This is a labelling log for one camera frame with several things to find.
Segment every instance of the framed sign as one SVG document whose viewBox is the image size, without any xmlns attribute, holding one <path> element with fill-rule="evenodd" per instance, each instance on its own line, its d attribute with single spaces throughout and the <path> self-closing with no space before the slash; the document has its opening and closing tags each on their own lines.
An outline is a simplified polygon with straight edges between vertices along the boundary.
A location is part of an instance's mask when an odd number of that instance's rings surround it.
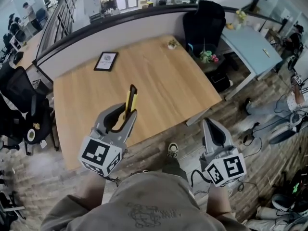
<svg viewBox="0 0 308 231">
<path fill-rule="evenodd" d="M 117 52 L 103 52 L 98 59 L 94 70 L 111 71 L 117 57 Z"/>
</svg>

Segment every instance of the floor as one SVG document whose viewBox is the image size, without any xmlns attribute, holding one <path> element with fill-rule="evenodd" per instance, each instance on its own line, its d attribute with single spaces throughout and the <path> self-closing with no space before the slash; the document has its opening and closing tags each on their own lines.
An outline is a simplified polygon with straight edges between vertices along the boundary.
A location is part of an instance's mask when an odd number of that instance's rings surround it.
<svg viewBox="0 0 308 231">
<path fill-rule="evenodd" d="M 228 76 L 234 84 L 239 83 L 249 74 L 244 64 L 236 58 L 240 65 L 239 71 L 228 70 Z M 242 103 L 246 97 L 251 97 L 258 104 L 267 103 L 279 99 L 289 90 L 288 73 L 284 67 L 281 75 L 270 72 L 261 81 L 252 81 L 248 86 L 233 97 L 231 101 L 222 101 L 206 112 L 204 117 L 213 118 L 222 123 L 232 134 L 234 144 L 244 155 L 258 152 L 260 140 L 255 140 L 250 146 L 243 145 L 243 132 L 249 129 L 256 121 L 264 122 L 268 117 L 247 117 L 242 110 Z M 179 124 L 161 134 L 158 134 L 140 144 L 129 148 L 125 159 L 119 165 L 113 176 L 123 179 L 131 173 L 150 165 L 160 168 L 166 147 L 169 142 L 176 142 L 180 147 L 179 162 L 190 179 L 191 172 L 199 167 L 198 158 L 203 151 L 202 134 L 200 123 L 187 127 Z M 50 141 L 48 147 L 41 149 L 39 146 L 32 148 L 33 155 L 26 156 L 23 148 L 20 151 L 0 152 L 2 163 L 0 169 L 6 171 L 4 179 L 9 187 L 3 189 L 10 192 L 17 191 L 19 203 L 26 209 L 22 214 L 27 220 L 15 221 L 11 229 L 18 231 L 38 230 L 48 211 L 55 203 L 67 194 L 74 193 L 81 180 L 86 177 L 87 170 L 80 168 L 77 171 L 67 171 L 61 152 L 56 152 Z M 281 172 L 287 171 L 287 177 L 291 178 L 300 168 L 308 162 L 307 130 L 301 131 L 286 142 L 279 145 L 268 145 L 267 139 L 262 138 L 262 148 L 256 155 L 245 159 L 247 175 L 244 181 L 255 183 L 260 196 L 269 200 L 273 192 L 273 184 L 279 183 Z M 260 205 L 258 190 L 252 185 L 245 183 L 242 192 L 237 190 L 239 182 L 228 187 L 233 210 L 239 221 L 253 215 Z M 105 188 L 103 201 L 111 197 L 116 185 L 108 182 Z M 194 176 L 193 192 L 203 212 L 206 211 L 208 184 L 199 176 Z"/>
</svg>

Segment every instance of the shoe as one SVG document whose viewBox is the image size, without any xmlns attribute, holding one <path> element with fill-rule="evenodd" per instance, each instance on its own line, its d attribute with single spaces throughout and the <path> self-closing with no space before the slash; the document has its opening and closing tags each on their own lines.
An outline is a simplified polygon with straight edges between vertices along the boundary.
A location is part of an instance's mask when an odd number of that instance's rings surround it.
<svg viewBox="0 0 308 231">
<path fill-rule="evenodd" d="M 251 99 L 250 98 L 246 98 L 245 103 L 244 103 L 244 110 L 246 111 L 247 115 L 249 116 L 249 112 L 247 111 L 247 105 L 249 105 L 251 103 Z"/>
<path fill-rule="evenodd" d="M 167 156 L 171 157 L 171 158 L 177 158 L 178 154 L 179 154 L 179 147 L 178 147 L 178 145 L 175 144 L 175 143 L 171 143 L 168 146 L 168 154 L 167 154 Z"/>
</svg>

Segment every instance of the table top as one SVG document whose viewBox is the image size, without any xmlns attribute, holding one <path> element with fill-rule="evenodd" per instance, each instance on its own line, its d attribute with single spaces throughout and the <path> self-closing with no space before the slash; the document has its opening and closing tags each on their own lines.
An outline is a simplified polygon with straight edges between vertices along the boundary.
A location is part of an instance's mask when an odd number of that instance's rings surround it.
<svg viewBox="0 0 308 231">
<path fill-rule="evenodd" d="M 131 84 L 138 89 L 138 116 L 128 147 L 221 101 L 182 46 L 168 49 L 172 39 L 161 36 L 115 50 L 119 54 L 111 72 L 93 70 L 97 57 L 56 78 L 55 115 L 67 169 L 80 166 L 77 156 L 84 136 L 90 134 L 101 111 L 126 101 Z"/>
<path fill-rule="evenodd" d="M 32 62 L 35 60 L 36 57 L 36 50 L 42 38 L 42 33 L 43 31 L 38 32 L 27 42 L 27 45 L 25 45 L 19 50 L 24 52 L 24 56 L 16 64 L 15 68 L 18 66 L 22 66 L 25 70 L 27 70 L 32 65 Z"/>
<path fill-rule="evenodd" d="M 250 26 L 243 26 L 239 30 L 229 30 L 225 27 L 221 38 L 256 75 L 273 68 L 282 60 L 271 44 Z"/>
</svg>

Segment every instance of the wooden table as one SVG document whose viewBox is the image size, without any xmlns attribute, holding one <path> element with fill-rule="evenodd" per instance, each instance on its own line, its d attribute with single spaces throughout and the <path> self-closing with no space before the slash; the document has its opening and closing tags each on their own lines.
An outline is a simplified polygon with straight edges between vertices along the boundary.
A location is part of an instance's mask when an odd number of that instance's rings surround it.
<svg viewBox="0 0 308 231">
<path fill-rule="evenodd" d="M 77 156 L 84 136 L 101 111 L 126 101 L 131 84 L 138 89 L 138 116 L 128 147 L 221 101 L 183 47 L 168 49 L 171 39 L 162 36 L 115 50 L 119 55 L 111 72 L 93 70 L 97 57 L 54 81 L 57 129 L 67 169 L 80 166 Z"/>
<path fill-rule="evenodd" d="M 22 47 L 19 51 L 24 52 L 23 58 L 15 65 L 14 68 L 18 66 L 22 66 L 25 70 L 27 70 L 31 65 L 32 62 L 36 58 L 37 48 L 39 46 L 40 40 L 42 38 L 43 30 L 38 32 L 34 37 L 32 37 L 28 42 L 27 45 Z"/>
</svg>

